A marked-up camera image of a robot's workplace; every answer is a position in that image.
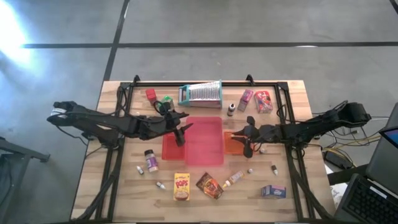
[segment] blue box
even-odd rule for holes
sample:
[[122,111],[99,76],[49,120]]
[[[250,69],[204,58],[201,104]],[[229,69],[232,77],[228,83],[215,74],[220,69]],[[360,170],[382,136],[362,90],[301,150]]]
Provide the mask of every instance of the blue box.
[[261,196],[265,198],[286,198],[286,187],[268,185],[261,189]]

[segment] laptop keyboard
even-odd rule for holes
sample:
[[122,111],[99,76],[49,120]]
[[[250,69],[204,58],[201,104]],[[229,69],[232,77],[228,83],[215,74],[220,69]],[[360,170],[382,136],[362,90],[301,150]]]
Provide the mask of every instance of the laptop keyboard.
[[370,189],[369,182],[364,183],[361,179],[351,190],[351,200],[344,205],[347,212],[367,223],[398,223],[397,199],[389,195],[388,200],[385,199]]

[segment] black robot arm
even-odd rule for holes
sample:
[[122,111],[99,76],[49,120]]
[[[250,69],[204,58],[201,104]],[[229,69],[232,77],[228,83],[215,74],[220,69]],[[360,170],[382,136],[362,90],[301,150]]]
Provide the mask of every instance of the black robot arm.
[[83,131],[84,137],[97,137],[101,144],[111,147],[118,145],[120,136],[149,140],[167,133],[174,133],[177,145],[182,146],[185,143],[183,134],[190,127],[187,125],[177,129],[180,118],[189,114],[175,110],[166,110],[162,116],[117,117],[89,110],[73,101],[55,102],[53,107],[47,121],[56,126],[73,126]]
[[234,140],[244,144],[244,155],[252,157],[253,149],[250,145],[255,143],[284,143],[294,147],[303,148],[318,135],[332,131],[336,128],[356,128],[364,126],[371,116],[366,113],[361,103],[347,103],[338,105],[312,119],[298,124],[262,125],[257,129],[254,118],[248,116],[249,125],[233,133]]

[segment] gray floor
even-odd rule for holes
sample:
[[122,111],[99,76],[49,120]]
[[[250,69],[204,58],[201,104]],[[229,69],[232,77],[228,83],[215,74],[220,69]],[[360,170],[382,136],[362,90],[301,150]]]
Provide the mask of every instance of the gray floor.
[[[13,49],[12,42],[111,43],[122,4],[0,2],[7,21],[0,22],[7,30],[0,35],[0,136],[51,153],[46,164],[30,163],[10,223],[68,220],[85,147],[45,119],[54,101],[96,107],[111,50]],[[398,41],[398,15],[388,0],[132,0],[120,40],[313,41]],[[398,47],[119,49],[110,79],[138,74],[142,80],[235,80],[248,73],[256,79],[302,79],[314,112],[350,100],[363,103],[371,115],[389,116],[398,101],[396,58]],[[373,133],[385,123],[371,121],[364,128]],[[322,139],[323,145],[329,142]],[[365,164],[374,146],[346,150],[355,163]]]

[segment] metal grater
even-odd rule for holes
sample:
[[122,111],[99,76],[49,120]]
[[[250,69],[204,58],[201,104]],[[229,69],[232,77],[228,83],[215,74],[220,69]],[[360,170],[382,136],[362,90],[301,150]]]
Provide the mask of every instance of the metal grater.
[[178,105],[209,108],[223,107],[221,80],[209,83],[184,85],[179,89]]

